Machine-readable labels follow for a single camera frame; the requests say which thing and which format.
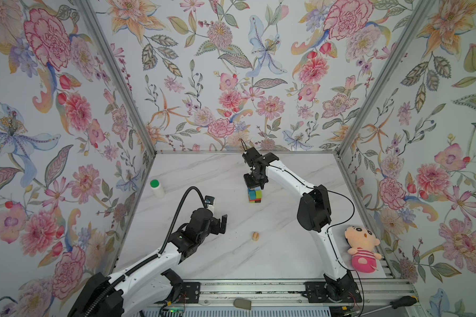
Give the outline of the white bottle green cap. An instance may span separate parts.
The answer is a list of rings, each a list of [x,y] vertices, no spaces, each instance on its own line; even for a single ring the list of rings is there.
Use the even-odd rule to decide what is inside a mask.
[[[150,188],[153,192],[153,195],[156,198],[163,198],[165,196],[165,190],[163,189],[163,186],[161,185],[160,181],[157,179],[153,179],[149,183]]]

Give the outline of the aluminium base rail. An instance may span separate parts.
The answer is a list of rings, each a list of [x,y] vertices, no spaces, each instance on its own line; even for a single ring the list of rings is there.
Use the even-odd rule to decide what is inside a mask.
[[[146,292],[151,299],[140,302],[137,297],[132,303],[138,309],[148,306],[200,305],[226,306],[236,300],[250,301],[253,307],[278,305],[327,305],[389,306],[400,302],[400,307],[418,303],[413,286],[405,279],[358,278],[356,285],[346,291],[341,299],[331,299],[326,283],[321,279],[230,279],[230,280],[186,280],[173,287],[169,282],[152,282]]]

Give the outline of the black handled screwdriver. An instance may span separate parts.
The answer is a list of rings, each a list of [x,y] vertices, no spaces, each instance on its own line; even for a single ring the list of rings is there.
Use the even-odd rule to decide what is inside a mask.
[[[414,296],[404,296],[401,298],[396,299],[395,301],[391,301],[389,305],[381,307],[379,309],[374,309],[366,313],[360,313],[359,316],[366,316],[369,314],[374,314],[378,313],[382,310],[387,310],[387,309],[399,309],[402,307],[410,307],[418,303],[418,299]]]

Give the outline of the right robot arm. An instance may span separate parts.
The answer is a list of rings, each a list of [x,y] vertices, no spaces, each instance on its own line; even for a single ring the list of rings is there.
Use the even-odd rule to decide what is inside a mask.
[[[260,154],[251,147],[242,154],[251,171],[243,176],[248,189],[264,189],[273,180],[299,199],[296,219],[308,231],[323,261],[325,293],[334,302],[343,301],[356,286],[351,270],[344,265],[333,235],[331,202],[323,185],[313,185],[292,172],[275,154]]]

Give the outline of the grey oval object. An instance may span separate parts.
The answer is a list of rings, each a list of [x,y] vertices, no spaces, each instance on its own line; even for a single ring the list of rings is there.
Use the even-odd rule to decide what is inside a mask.
[[[233,301],[233,306],[236,309],[251,310],[252,309],[252,302],[248,299],[236,298]]]

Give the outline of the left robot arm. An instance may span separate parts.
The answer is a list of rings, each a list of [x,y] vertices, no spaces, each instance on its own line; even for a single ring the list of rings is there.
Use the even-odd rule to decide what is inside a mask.
[[[175,268],[195,254],[209,235],[223,235],[227,215],[214,217],[199,208],[190,221],[172,232],[167,244],[135,264],[104,276],[90,277],[69,311],[69,316],[133,316],[146,306],[177,301],[183,280]]]

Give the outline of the pink plush doll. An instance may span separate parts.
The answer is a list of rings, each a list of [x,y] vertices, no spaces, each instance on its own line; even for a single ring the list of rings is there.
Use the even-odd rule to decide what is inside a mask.
[[[352,266],[357,272],[378,271],[378,260],[382,259],[382,255],[376,252],[376,247],[380,241],[371,230],[358,226],[348,227],[345,239],[349,244],[347,252],[352,257]]]

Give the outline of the teal cube block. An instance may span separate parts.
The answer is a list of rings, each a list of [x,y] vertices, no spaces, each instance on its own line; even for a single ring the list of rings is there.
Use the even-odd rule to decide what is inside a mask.
[[[248,195],[249,195],[250,200],[256,200],[256,198],[257,198],[255,190],[249,190]]]

